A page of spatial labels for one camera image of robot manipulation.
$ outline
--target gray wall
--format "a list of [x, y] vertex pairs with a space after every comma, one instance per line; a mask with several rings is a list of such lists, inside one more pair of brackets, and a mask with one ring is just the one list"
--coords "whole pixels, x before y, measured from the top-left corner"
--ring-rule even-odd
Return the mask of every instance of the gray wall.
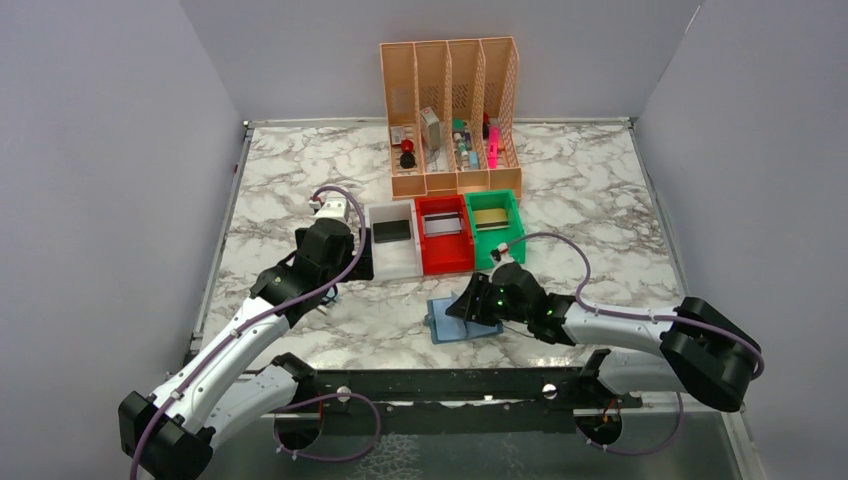
[[0, 478], [125, 477], [178, 367], [241, 145], [176, 0], [0, 0]]
[[637, 134], [693, 293], [763, 345], [772, 479], [844, 478], [848, 4], [707, 0]]
[[251, 120], [386, 115], [380, 42], [514, 35], [516, 115], [638, 115], [700, 0], [182, 0]]

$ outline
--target divided storage rack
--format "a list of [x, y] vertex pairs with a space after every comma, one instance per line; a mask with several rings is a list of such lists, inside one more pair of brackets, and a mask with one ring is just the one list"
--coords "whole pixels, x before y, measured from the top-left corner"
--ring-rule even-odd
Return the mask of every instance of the divided storage rack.
[[[512, 190], [521, 201], [521, 166], [512, 139], [518, 50], [512, 37], [471, 40], [384, 43], [380, 45], [389, 137], [392, 127], [402, 127], [414, 144], [416, 164], [400, 165], [400, 146], [390, 145], [392, 198], [462, 195], [489, 190]], [[440, 121], [438, 159], [445, 168], [428, 162], [423, 144], [420, 112], [431, 108]], [[497, 166], [487, 160], [483, 118], [498, 128]], [[478, 157], [478, 168], [454, 149], [452, 121], [466, 125], [468, 150]]]

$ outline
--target marble table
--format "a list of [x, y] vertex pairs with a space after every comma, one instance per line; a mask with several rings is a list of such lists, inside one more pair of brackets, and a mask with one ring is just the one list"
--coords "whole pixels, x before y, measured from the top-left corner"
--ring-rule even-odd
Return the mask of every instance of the marble table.
[[[236, 312], [256, 275], [294, 249], [312, 223], [308, 196], [348, 188], [360, 204], [391, 200], [386, 127], [269, 127], [254, 132], [226, 235], [204, 345]], [[679, 298], [663, 235], [629, 131], [623, 126], [517, 124], [525, 230], [558, 231], [592, 262], [587, 300], [654, 307]], [[534, 239], [525, 268], [548, 291], [574, 292], [584, 275], [576, 253]], [[472, 342], [433, 345], [426, 301], [461, 292], [468, 274], [340, 285], [339, 302], [306, 315], [251, 365], [292, 352], [315, 368], [479, 368], [580, 365], [592, 346], [547, 345], [523, 325]]]

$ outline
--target blue cloth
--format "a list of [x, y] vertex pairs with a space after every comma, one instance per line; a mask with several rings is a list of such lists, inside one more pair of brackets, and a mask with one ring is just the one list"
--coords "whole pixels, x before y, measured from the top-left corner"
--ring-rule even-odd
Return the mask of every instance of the blue cloth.
[[445, 310], [455, 301], [456, 297], [427, 300], [425, 320], [430, 327], [430, 336], [434, 344], [461, 342], [503, 333], [503, 325], [500, 323], [490, 327], [445, 314]]

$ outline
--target green object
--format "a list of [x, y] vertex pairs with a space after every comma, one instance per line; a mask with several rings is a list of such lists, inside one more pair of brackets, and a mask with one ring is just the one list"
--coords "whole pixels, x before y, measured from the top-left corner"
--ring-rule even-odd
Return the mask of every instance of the green object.
[[[476, 192], [465, 194], [465, 206], [468, 209], [468, 219], [471, 223], [471, 234], [474, 237], [474, 268], [486, 270], [495, 266], [490, 252], [501, 243], [508, 243], [524, 235], [521, 216], [518, 214], [518, 203], [512, 190], [495, 190], [491, 192]], [[502, 208], [506, 212], [508, 225], [494, 230], [478, 231], [474, 222], [475, 210]], [[509, 247], [509, 254], [518, 263], [524, 263], [527, 256], [527, 246], [521, 242]]]

